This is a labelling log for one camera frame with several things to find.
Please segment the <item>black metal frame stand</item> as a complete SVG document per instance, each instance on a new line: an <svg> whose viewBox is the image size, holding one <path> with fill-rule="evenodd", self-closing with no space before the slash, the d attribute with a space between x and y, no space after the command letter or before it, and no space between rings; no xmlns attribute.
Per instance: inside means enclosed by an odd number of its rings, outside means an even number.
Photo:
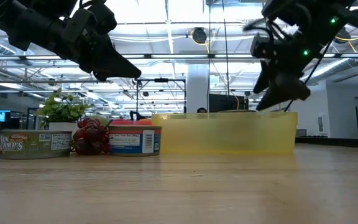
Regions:
<svg viewBox="0 0 358 224"><path fill-rule="evenodd" d="M169 103L173 103L177 106L177 110L179 110L179 103L181 103L181 112L187 112L187 84L185 79L177 79L177 78L135 78L135 103L136 103L136 111L139 110L139 105L151 104L151 105L168 105ZM166 85L166 87L156 88L156 89L146 89L149 83L159 83L161 85ZM164 99L145 99L140 102L139 94L143 92L148 93L169 93L172 96L172 99L164 98Z"/></svg>

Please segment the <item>yellow translucent plastic bin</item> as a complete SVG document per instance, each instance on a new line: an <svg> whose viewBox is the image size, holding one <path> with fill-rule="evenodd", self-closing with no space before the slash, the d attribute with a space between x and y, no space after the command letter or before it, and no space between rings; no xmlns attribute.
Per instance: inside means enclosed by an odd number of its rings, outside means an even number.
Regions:
<svg viewBox="0 0 358 224"><path fill-rule="evenodd" d="M162 154L291 154L298 115L292 112L155 114Z"/></svg>

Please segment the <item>green toy pear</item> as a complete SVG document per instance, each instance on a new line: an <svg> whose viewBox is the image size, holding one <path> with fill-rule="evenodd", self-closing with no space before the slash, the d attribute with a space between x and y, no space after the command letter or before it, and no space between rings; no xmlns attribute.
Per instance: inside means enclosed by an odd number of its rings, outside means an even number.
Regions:
<svg viewBox="0 0 358 224"><path fill-rule="evenodd" d="M100 121L100 123L106 124L109 122L109 119L107 119L105 116L101 116L101 115L91 115L88 116L90 119L98 119Z"/></svg>

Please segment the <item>green Van Camp's tuna can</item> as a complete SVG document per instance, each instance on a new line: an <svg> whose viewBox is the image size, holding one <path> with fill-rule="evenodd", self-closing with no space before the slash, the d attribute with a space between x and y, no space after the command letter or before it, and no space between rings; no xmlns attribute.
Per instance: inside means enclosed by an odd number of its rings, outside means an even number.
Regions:
<svg viewBox="0 0 358 224"><path fill-rule="evenodd" d="M69 156L71 134L71 131L2 130L0 159L48 159Z"/></svg>

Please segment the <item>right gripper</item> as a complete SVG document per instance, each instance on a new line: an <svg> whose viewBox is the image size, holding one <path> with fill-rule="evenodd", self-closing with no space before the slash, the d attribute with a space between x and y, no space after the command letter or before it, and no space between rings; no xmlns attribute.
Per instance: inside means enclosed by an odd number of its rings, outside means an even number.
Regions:
<svg viewBox="0 0 358 224"><path fill-rule="evenodd" d="M257 34L250 52L253 57L260 58L261 65L253 92L266 90L256 110L261 111L288 100L306 100L310 96L310 89L298 78L304 75L303 70L316 57L314 46L293 41L271 42L269 37ZM277 75L272 78L276 73L295 77Z"/></svg>

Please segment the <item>gold-lid blue label can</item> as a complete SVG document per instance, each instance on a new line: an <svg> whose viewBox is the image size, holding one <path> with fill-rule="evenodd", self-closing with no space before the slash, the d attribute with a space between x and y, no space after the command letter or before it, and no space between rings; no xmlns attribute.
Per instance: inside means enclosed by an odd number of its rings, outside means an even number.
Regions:
<svg viewBox="0 0 358 224"><path fill-rule="evenodd" d="M162 127L113 125L109 127L109 153L115 156L156 156L160 154Z"/></svg>

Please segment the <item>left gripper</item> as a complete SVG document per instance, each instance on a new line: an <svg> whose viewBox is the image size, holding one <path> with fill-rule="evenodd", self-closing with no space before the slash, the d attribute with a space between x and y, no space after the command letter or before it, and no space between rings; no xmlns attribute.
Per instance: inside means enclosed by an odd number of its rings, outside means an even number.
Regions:
<svg viewBox="0 0 358 224"><path fill-rule="evenodd" d="M117 26L106 0L53 0L63 17L53 52L78 63L82 70L105 82L108 78L139 78L141 71L112 46L108 32Z"/></svg>

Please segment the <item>dark red toy grapes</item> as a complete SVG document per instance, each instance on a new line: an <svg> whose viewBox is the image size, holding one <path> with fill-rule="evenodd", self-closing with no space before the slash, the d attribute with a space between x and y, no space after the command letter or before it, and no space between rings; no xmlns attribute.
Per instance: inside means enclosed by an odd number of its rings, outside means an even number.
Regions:
<svg viewBox="0 0 358 224"><path fill-rule="evenodd" d="M79 155L93 156L109 153L109 125L100 123L98 119L86 117L77 122L78 129L71 140L71 151Z"/></svg>

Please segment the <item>black monitor screen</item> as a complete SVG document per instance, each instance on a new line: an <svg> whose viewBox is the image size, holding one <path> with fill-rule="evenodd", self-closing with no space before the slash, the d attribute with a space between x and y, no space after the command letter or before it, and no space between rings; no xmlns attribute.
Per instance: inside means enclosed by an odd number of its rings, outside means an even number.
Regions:
<svg viewBox="0 0 358 224"><path fill-rule="evenodd" d="M209 112L248 110L247 99L243 96L209 94Z"/></svg>

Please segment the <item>small potted green plant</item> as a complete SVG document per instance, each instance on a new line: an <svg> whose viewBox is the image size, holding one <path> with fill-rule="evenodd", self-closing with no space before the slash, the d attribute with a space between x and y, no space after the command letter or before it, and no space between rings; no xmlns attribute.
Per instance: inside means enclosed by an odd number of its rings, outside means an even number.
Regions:
<svg viewBox="0 0 358 224"><path fill-rule="evenodd" d="M79 96L64 95L61 88L53 92L42 104L43 107L36 111L36 115L42 120L40 129L69 131L71 135L78 129L77 122L90 107Z"/></svg>

